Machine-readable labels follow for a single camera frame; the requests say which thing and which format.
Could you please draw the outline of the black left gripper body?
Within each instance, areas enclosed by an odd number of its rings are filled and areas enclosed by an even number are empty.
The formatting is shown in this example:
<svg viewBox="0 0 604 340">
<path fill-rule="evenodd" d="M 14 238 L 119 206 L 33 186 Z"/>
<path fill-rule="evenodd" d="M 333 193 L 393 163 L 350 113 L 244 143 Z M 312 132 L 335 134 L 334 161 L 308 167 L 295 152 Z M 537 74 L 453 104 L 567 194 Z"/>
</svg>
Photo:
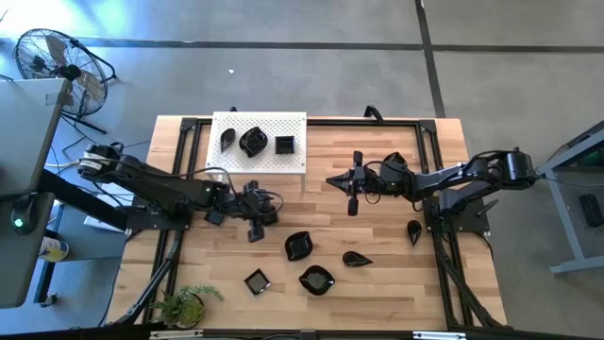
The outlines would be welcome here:
<svg viewBox="0 0 604 340">
<path fill-rule="evenodd" d="M 278 222 L 277 208 L 272 203 L 271 194 L 261 189 L 256 180 L 246 183 L 241 193 L 227 196 L 226 214 L 249 222 L 249 243 L 262 240 L 264 228 Z"/>
</svg>

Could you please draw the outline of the black clamp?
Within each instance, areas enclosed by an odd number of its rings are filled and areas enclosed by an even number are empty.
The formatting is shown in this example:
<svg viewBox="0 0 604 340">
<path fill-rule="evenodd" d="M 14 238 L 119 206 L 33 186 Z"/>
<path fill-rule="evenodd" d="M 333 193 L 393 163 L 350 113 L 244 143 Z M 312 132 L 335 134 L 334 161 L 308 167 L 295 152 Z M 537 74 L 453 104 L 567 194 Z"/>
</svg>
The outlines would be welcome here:
<svg viewBox="0 0 604 340">
<path fill-rule="evenodd" d="M 379 110 L 373 106 L 373 105 L 368 105 L 364 111 L 363 114 L 364 118 L 373 118 L 378 125 L 384 125 L 385 124 L 385 120 L 383 119 L 381 113 L 379 112 Z"/>
</svg>

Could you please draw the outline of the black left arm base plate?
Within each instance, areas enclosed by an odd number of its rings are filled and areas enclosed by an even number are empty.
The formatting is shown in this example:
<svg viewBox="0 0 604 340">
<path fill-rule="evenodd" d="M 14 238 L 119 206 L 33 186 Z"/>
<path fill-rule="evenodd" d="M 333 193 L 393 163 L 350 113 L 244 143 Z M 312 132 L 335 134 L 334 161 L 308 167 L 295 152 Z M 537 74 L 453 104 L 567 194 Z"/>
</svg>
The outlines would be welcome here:
<svg viewBox="0 0 604 340">
<path fill-rule="evenodd" d="M 191 224 L 193 211 L 177 205 L 174 212 L 165 211 L 157 202 L 134 196 L 125 207 L 126 227 L 132 230 L 185 230 Z"/>
</svg>

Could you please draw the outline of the black device green light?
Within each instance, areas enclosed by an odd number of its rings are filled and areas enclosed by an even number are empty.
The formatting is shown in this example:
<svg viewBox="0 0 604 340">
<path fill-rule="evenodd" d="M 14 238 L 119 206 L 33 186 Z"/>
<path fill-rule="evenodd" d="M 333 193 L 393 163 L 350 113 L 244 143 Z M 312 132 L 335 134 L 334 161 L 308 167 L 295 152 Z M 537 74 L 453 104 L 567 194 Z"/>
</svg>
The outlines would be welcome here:
<svg viewBox="0 0 604 340">
<path fill-rule="evenodd" d="M 10 222 L 17 234 L 27 235 L 37 227 L 36 198 L 36 194 L 23 195 L 13 203 Z"/>
</svg>

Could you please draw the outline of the white perforated metal shelf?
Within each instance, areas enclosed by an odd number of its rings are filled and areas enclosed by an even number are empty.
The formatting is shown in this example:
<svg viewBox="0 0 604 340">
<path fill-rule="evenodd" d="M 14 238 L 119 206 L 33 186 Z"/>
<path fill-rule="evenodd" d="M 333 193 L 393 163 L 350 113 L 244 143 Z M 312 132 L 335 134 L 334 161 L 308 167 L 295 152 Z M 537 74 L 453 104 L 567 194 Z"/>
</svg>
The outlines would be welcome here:
<svg viewBox="0 0 604 340">
<path fill-rule="evenodd" d="M 305 186 L 307 122 L 303 111 L 215 111 L 204 167 L 224 168 L 231 175 L 299 175 Z M 222 152 L 220 137 L 229 128 L 235 130 L 236 141 Z M 239 140 L 251 128 L 259 128 L 268 141 L 258 156 L 248 158 Z M 294 153 L 277 154 L 276 137 L 293 137 Z"/>
</svg>

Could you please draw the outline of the potted green plant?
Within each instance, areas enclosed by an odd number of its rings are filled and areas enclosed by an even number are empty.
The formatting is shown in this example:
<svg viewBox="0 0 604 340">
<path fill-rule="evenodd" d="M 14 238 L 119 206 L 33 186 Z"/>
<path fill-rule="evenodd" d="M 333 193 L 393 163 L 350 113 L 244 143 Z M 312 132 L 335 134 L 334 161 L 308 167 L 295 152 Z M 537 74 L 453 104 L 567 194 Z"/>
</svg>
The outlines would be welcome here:
<svg viewBox="0 0 604 340">
<path fill-rule="evenodd" d="M 203 297 L 213 297 L 218 301 L 225 298 L 211 285 L 182 286 L 172 295 L 163 291 L 163 300 L 153 302 L 150 307 L 159 310 L 155 321 L 169 328 L 189 330 L 205 316 Z"/>
</svg>

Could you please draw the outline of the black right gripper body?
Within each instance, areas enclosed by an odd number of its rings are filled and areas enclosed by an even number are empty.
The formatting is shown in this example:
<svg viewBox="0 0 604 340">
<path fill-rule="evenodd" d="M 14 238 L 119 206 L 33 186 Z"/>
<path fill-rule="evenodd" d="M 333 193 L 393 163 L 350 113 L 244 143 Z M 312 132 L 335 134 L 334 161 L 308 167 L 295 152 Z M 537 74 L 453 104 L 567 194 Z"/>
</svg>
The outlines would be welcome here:
<svg viewBox="0 0 604 340">
<path fill-rule="evenodd" d="M 373 171 L 366 169 L 362 164 L 362 153 L 353 152 L 353 167 L 350 169 L 348 180 L 348 210 L 349 216 L 356 216 L 359 210 L 359 193 L 375 194 L 379 189 L 378 175 Z"/>
</svg>

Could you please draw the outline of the black leaf-shaped mini plate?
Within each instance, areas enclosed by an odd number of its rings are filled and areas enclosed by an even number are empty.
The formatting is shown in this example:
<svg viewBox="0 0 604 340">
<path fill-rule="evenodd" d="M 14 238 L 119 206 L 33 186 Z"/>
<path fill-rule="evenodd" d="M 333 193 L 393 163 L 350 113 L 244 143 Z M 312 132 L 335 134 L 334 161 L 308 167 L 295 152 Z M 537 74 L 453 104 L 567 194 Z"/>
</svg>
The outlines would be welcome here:
<svg viewBox="0 0 604 340">
<path fill-rule="evenodd" d="M 287 259 L 295 262 L 308 257 L 313 250 L 313 243 L 308 231 L 299 231 L 290 235 L 285 243 Z"/>
<path fill-rule="evenodd" d="M 394 152 L 388 155 L 383 163 L 392 170 L 404 172 L 408 168 L 407 161 L 403 158 L 403 156 L 399 152 Z"/>
<path fill-rule="evenodd" d="M 267 145 L 268 137 L 259 127 L 250 128 L 239 141 L 240 149 L 248 158 L 258 156 Z"/>
<path fill-rule="evenodd" d="M 333 276 L 322 266 L 310 266 L 299 278 L 300 284 L 315 296 L 324 295 L 334 284 Z"/>
</svg>

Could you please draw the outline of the black diagonal support beam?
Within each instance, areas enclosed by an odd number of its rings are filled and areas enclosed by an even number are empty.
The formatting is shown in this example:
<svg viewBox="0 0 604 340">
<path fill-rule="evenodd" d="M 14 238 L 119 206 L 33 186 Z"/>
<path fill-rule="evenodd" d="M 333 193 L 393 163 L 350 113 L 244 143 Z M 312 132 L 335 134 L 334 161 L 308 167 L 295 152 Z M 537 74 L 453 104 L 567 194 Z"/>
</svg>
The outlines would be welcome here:
<svg viewBox="0 0 604 340">
<path fill-rule="evenodd" d="M 48 170 L 42 170 L 37 190 L 52 193 L 57 200 L 85 214 L 118 230 L 126 230 L 127 216 L 124 212 Z"/>
</svg>

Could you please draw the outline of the grey equipment cart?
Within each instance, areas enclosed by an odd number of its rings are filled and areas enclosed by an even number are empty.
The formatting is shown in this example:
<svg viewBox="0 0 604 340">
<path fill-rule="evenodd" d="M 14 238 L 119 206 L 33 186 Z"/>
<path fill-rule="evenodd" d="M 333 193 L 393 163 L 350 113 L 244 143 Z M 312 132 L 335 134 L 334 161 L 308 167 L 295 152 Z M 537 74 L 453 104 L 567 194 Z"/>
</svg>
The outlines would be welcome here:
<svg viewBox="0 0 604 340">
<path fill-rule="evenodd" d="M 0 309 L 24 304 L 50 212 L 51 193 L 37 190 L 63 105 L 65 79 L 0 81 Z M 36 194 L 37 227 L 17 234 L 13 203 Z"/>
</svg>

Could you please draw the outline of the black floor fan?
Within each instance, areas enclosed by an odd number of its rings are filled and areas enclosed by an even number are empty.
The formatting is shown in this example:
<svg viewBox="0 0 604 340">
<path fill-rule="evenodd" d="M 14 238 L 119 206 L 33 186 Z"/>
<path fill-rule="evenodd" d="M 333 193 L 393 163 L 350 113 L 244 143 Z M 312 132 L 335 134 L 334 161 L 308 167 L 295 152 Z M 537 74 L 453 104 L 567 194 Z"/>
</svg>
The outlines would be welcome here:
<svg viewBox="0 0 604 340">
<path fill-rule="evenodd" d="M 84 120 L 100 111 L 109 95 L 109 83 L 117 78 L 113 65 L 94 54 L 80 40 L 53 29 L 33 28 L 15 44 L 13 57 L 24 79 L 63 78 L 68 81 L 72 102 L 61 117 L 104 134 Z"/>
</svg>

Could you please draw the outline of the black teardrop mini plate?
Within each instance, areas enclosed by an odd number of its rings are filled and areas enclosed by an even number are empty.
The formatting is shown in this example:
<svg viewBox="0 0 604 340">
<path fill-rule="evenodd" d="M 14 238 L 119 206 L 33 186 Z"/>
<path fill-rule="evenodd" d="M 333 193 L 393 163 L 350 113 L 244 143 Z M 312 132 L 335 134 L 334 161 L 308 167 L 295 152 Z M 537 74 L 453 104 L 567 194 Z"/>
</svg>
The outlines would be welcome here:
<svg viewBox="0 0 604 340">
<path fill-rule="evenodd" d="M 220 137 L 220 150 L 222 153 L 226 152 L 236 140 L 236 130 L 234 128 L 227 128 Z"/>
<path fill-rule="evenodd" d="M 422 225 L 417 220 L 411 220 L 407 224 L 407 233 L 408 233 L 408 236 L 410 238 L 411 245 L 413 247 L 416 246 L 419 238 L 421 237 L 422 230 L 423 230 L 422 229 Z"/>
<path fill-rule="evenodd" d="M 346 251 L 343 255 L 343 263 L 347 267 L 355 268 L 372 264 L 373 261 L 356 251 Z"/>
</svg>

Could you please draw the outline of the black handheld device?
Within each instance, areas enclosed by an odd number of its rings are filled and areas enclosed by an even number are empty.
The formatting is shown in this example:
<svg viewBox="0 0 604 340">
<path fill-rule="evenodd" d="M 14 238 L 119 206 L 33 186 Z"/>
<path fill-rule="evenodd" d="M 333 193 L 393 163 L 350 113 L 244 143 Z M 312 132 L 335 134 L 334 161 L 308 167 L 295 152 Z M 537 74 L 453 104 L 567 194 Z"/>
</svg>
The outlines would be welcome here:
<svg viewBox="0 0 604 340">
<path fill-rule="evenodd" d="M 579 205 L 581 206 L 581 210 L 588 227 L 598 228 L 604 226 L 604 215 L 600 210 L 600 206 L 595 195 L 581 195 L 579 197 Z"/>
</svg>

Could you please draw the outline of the yellow white can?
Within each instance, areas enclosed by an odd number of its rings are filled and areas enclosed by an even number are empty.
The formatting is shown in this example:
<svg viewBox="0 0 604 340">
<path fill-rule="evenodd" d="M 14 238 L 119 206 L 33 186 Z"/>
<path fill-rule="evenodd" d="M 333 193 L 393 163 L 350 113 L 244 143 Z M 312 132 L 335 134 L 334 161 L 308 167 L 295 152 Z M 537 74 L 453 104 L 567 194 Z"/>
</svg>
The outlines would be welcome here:
<svg viewBox="0 0 604 340">
<path fill-rule="evenodd" d="M 44 236 L 39 251 L 39 258 L 50 263 L 57 263 L 63 261 L 69 252 L 69 246 L 67 243 Z"/>
</svg>

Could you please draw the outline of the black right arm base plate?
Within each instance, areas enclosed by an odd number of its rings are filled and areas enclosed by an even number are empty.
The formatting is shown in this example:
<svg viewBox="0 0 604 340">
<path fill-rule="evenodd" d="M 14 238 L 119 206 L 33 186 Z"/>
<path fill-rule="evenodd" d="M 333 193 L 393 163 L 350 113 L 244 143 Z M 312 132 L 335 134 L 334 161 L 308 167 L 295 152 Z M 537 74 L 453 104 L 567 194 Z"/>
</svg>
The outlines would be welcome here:
<svg viewBox="0 0 604 340">
<path fill-rule="evenodd" d="M 439 198 L 433 196 L 423 200 L 423 213 L 428 231 L 440 227 L 443 232 L 473 232 L 490 233 L 490 225 L 486 213 L 479 214 L 485 209 L 483 199 L 469 203 L 459 213 L 439 215 Z"/>
</svg>

